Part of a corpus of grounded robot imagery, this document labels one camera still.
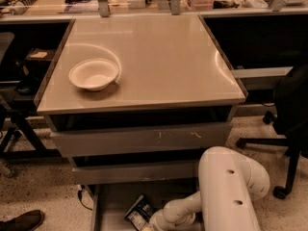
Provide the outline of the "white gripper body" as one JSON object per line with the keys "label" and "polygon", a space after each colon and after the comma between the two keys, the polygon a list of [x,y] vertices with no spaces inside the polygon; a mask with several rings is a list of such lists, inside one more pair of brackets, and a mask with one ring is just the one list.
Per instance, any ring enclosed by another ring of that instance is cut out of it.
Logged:
{"label": "white gripper body", "polygon": [[175,228],[173,223],[167,221],[163,210],[155,212],[150,218],[149,224],[153,231],[171,231]]}

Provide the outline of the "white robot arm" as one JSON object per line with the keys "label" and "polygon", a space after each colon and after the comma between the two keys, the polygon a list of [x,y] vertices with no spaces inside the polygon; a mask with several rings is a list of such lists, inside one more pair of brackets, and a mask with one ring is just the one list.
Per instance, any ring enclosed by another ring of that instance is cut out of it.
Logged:
{"label": "white robot arm", "polygon": [[207,149],[198,166],[199,191],[169,201],[149,221],[152,231],[188,231],[200,213],[204,231],[261,231],[252,202],[270,189],[255,160],[226,147]]}

